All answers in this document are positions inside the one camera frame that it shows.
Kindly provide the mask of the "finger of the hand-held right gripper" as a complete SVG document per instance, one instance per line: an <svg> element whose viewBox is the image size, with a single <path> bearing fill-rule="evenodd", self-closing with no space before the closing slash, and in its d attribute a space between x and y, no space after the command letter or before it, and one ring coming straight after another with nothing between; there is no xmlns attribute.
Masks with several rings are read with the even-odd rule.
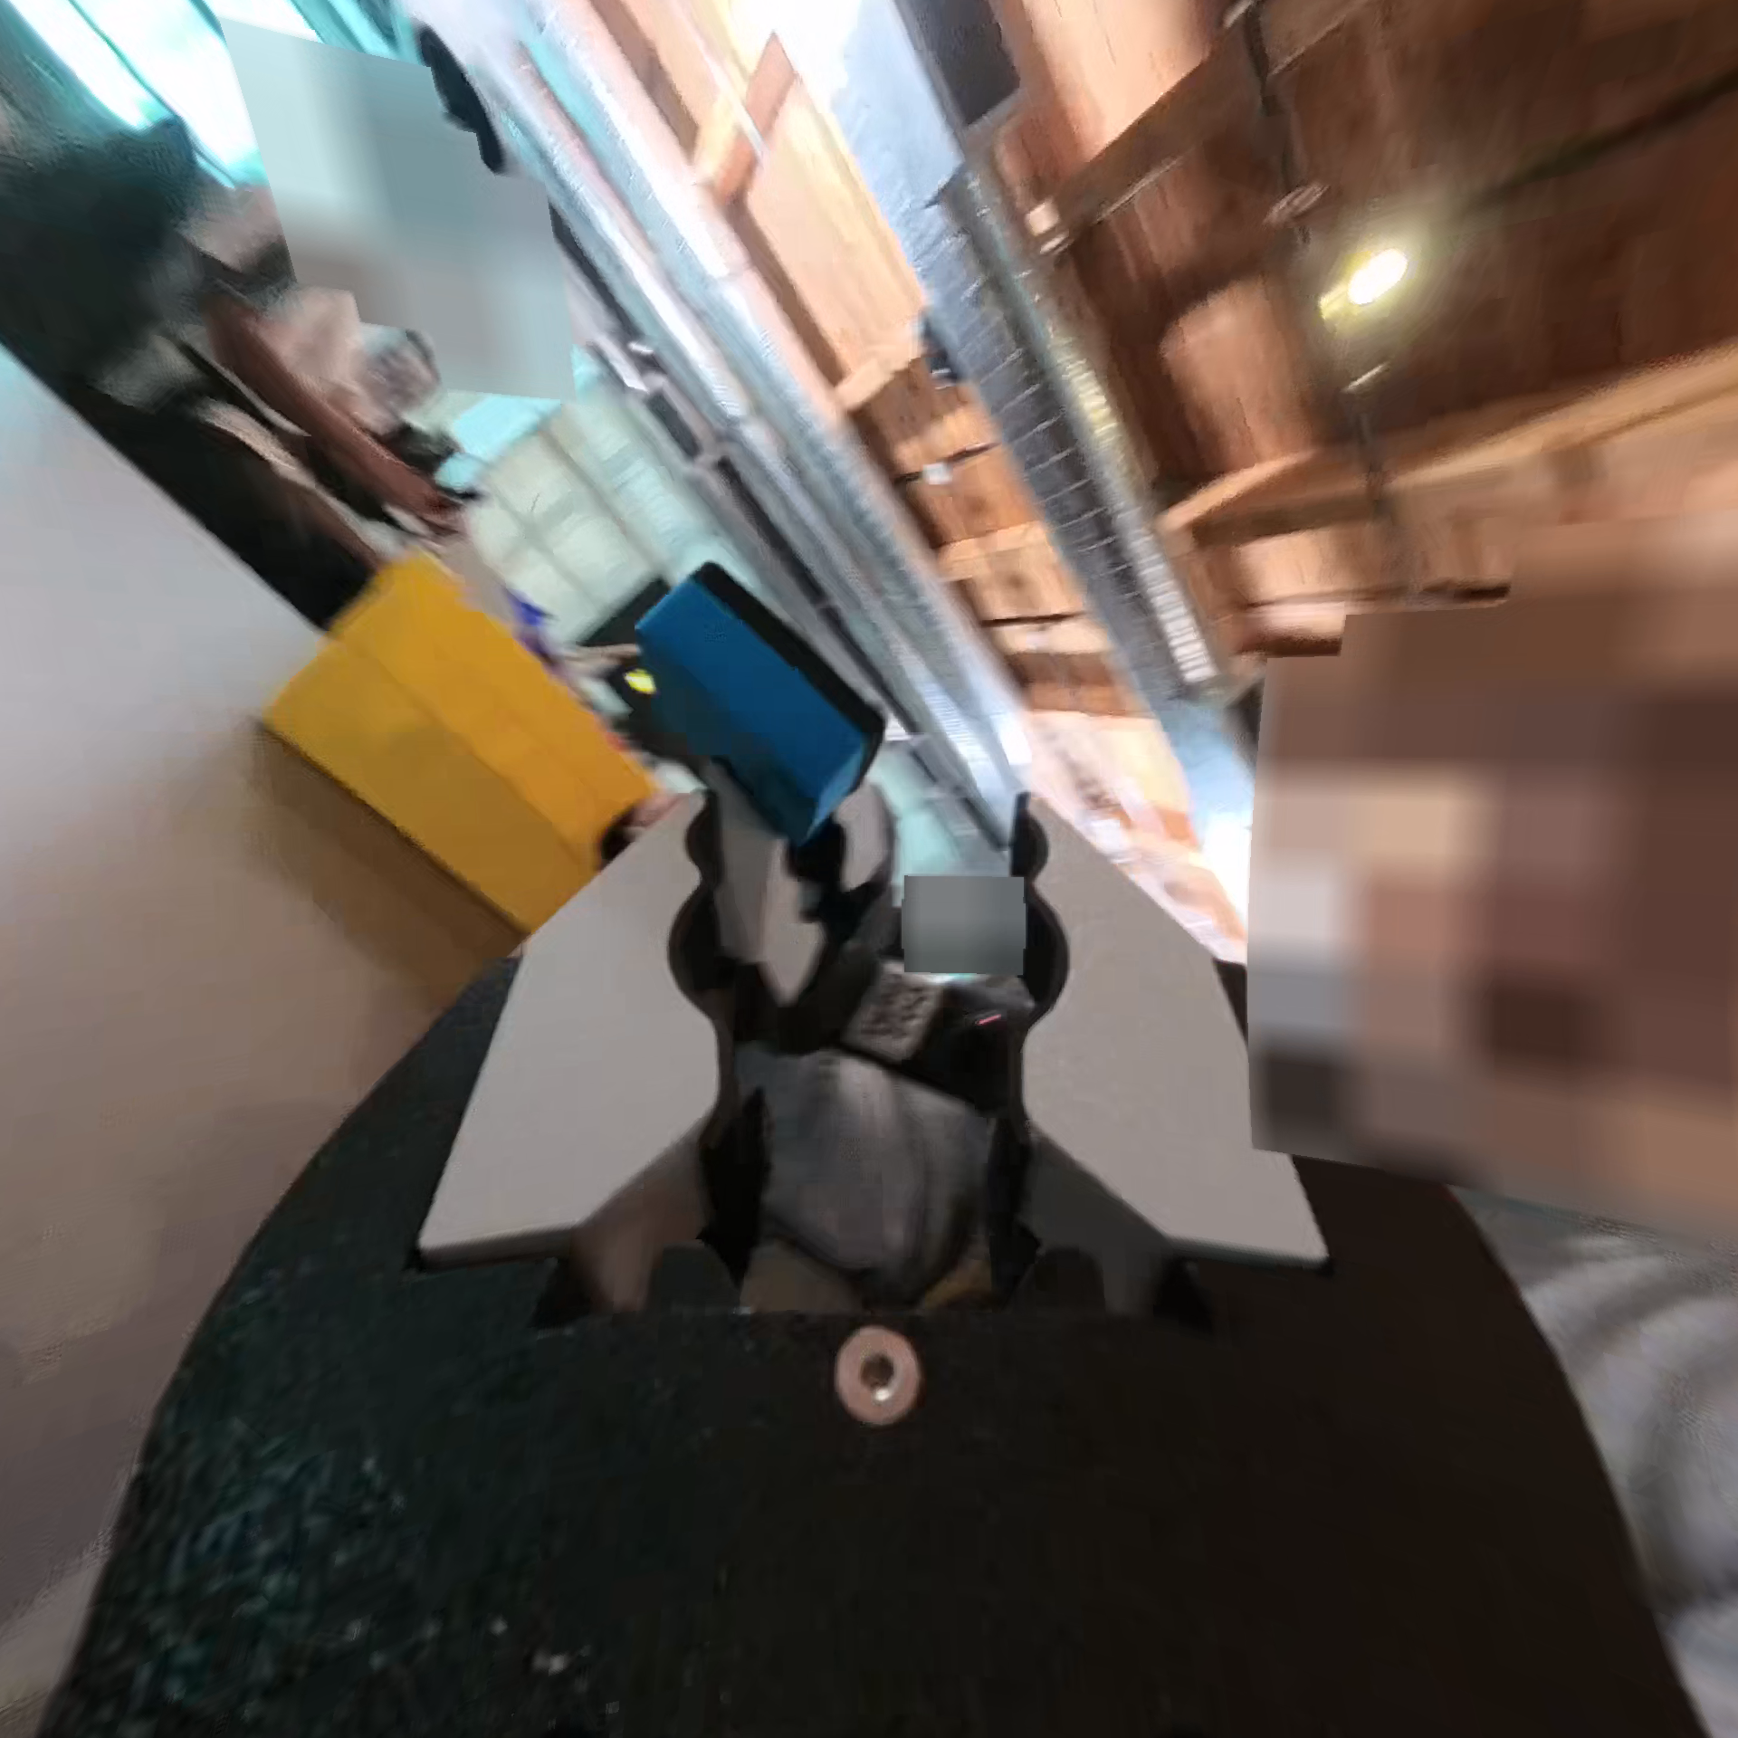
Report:
<svg viewBox="0 0 1738 1738"><path fill-rule="evenodd" d="M789 1007L812 985L822 926L807 909L806 884L791 872L786 843L747 794L717 800L717 914L725 956L758 976L774 1007Z"/></svg>
<svg viewBox="0 0 1738 1738"><path fill-rule="evenodd" d="M818 971L844 959L899 954L896 847L887 816L833 816L815 833Z"/></svg>

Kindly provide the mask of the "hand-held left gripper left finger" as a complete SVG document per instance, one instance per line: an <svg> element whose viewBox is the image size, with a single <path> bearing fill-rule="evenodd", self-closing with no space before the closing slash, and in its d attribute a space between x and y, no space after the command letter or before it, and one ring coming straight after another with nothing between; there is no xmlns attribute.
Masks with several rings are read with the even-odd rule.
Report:
<svg viewBox="0 0 1738 1738"><path fill-rule="evenodd" d="M420 1227L430 1269L654 1271L717 1223L744 1131L713 976L734 790L677 797L523 947Z"/></svg>

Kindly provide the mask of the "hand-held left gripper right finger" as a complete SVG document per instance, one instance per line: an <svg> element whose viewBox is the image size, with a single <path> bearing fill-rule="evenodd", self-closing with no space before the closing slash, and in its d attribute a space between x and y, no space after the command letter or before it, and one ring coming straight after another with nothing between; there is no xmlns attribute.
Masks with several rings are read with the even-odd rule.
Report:
<svg viewBox="0 0 1738 1738"><path fill-rule="evenodd" d="M1034 797L1014 813L1024 897L990 1170L990 1249L1022 1277L1050 1249L1100 1277L1185 1262L1327 1275L1298 1165L1258 1147L1246 1034L1214 954Z"/></svg>

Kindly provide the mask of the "small blue box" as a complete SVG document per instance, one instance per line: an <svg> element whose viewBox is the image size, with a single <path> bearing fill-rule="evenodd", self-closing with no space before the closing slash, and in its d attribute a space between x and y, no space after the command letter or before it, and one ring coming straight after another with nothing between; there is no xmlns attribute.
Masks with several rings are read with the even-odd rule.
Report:
<svg viewBox="0 0 1738 1738"><path fill-rule="evenodd" d="M663 727L791 847L833 820L879 756L883 712L721 563L658 600L635 646Z"/></svg>

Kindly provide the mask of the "yellow plastic bin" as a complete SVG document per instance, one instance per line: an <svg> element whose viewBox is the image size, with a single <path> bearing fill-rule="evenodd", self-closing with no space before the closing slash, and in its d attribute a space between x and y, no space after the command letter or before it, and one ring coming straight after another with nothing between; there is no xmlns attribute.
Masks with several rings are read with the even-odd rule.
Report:
<svg viewBox="0 0 1738 1738"><path fill-rule="evenodd" d="M652 773L434 557L401 557L330 627L263 727L519 935L603 869Z"/></svg>

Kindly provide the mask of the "person's grey sweater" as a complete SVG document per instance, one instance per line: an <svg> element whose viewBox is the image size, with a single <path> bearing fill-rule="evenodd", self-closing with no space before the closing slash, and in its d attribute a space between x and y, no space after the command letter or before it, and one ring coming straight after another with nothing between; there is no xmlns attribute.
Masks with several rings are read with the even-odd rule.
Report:
<svg viewBox="0 0 1738 1738"><path fill-rule="evenodd" d="M1459 1190L1587 1420L1680 1656L1735 1680L1736 1255Z"/></svg>

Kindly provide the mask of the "ceiling lamp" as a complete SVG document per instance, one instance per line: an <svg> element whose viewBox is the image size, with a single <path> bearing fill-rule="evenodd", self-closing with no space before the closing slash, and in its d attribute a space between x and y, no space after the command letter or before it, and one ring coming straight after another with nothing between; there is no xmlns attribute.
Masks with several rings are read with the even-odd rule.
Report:
<svg viewBox="0 0 1738 1738"><path fill-rule="evenodd" d="M1343 259L1319 293L1319 315L1328 322L1361 318L1397 293L1414 268L1400 247L1370 247Z"/></svg>

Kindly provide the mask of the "chair with black jacket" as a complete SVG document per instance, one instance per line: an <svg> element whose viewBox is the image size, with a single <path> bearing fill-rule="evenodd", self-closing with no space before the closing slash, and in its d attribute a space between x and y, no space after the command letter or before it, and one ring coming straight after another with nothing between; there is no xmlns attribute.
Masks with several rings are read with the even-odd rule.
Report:
<svg viewBox="0 0 1738 1738"><path fill-rule="evenodd" d="M185 120L5 144L5 343L313 627L374 554L305 449L323 410L275 346L289 251L254 190L214 180Z"/></svg>

